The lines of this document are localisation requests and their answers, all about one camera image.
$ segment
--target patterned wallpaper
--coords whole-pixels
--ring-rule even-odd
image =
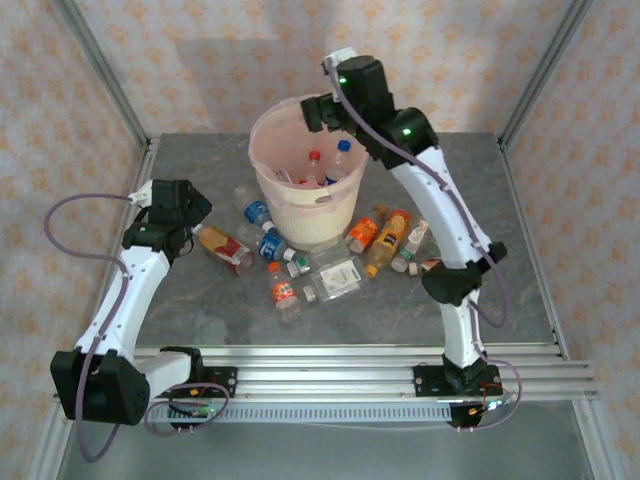
[[[386,65],[399,106],[439,131],[498,132],[570,0],[79,0],[145,129],[248,132],[324,93],[322,57]]]
[[[596,1],[509,161],[571,353],[640,471],[640,2]]]
[[[0,31],[0,476],[18,479],[54,391],[51,357],[84,330],[104,272],[58,253],[42,219],[71,193],[124,193],[140,154],[53,2],[3,2]],[[103,252],[122,208],[69,205],[54,232]]]

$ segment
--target plastic bucket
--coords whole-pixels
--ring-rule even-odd
[[[364,147],[346,132],[309,132],[300,102],[311,96],[283,100],[271,108],[253,126],[249,139],[249,158],[273,223],[290,245],[303,250],[344,234],[353,217],[369,158]],[[309,152],[319,151],[323,165],[323,159],[336,154],[342,139],[351,142],[351,151],[344,168],[348,175],[338,183],[309,189],[276,178],[275,171],[280,168],[285,168],[294,181],[303,178]]]

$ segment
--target blue bottle cap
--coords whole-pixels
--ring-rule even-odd
[[[338,142],[338,150],[341,152],[348,152],[351,150],[351,142],[349,140],[340,140]]]

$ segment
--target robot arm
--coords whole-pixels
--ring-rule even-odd
[[[129,284],[120,308],[91,356],[91,345],[122,286],[122,275],[116,275],[74,350],[57,352],[51,362],[58,396],[71,419],[75,418],[80,372],[87,360],[91,374],[84,392],[83,418],[126,425],[141,420],[150,399],[176,384],[198,380],[202,367],[194,349],[167,347],[137,367],[133,355],[158,285],[191,241],[191,229],[211,211],[211,203],[186,180],[149,180],[130,198],[141,210],[124,234],[120,260],[127,267]]]
[[[472,327],[477,319],[469,312],[469,302],[478,299],[481,276],[489,269],[480,249],[494,262],[504,258],[506,249],[500,242],[492,243],[473,219],[424,114],[416,108],[395,108],[380,61],[345,48],[325,57],[323,67],[325,74],[335,71],[337,75],[332,79],[334,91],[301,103],[307,127],[318,132],[326,125],[329,131],[354,135],[409,192],[431,225],[442,263],[425,273],[422,283],[442,312],[446,376],[450,383],[467,385],[486,366],[474,346]],[[340,102],[338,87],[364,122]],[[403,152],[420,165],[409,163],[406,155],[399,154]]]

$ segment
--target marble surface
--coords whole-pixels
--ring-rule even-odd
[[[509,191],[495,138],[491,134],[441,134],[449,170],[470,210],[485,232],[505,242],[509,254],[500,263],[513,299],[511,322],[503,330],[482,325],[486,342],[553,340],[524,236]],[[211,202],[205,223],[233,233],[244,221],[230,201],[239,183],[256,186],[247,157],[246,134],[163,135],[153,178],[190,179]],[[379,162],[364,174],[354,218],[375,203],[386,202],[413,214],[409,195]],[[419,259],[437,253],[431,241]],[[176,260],[162,282],[143,323],[138,345],[442,345],[439,309],[418,277],[382,271],[357,295],[326,303],[302,302],[297,324],[283,327],[270,298],[267,260],[257,258],[245,275],[236,276],[199,245]],[[293,282],[302,295],[302,277]],[[480,302],[500,314],[500,294],[487,274]]]

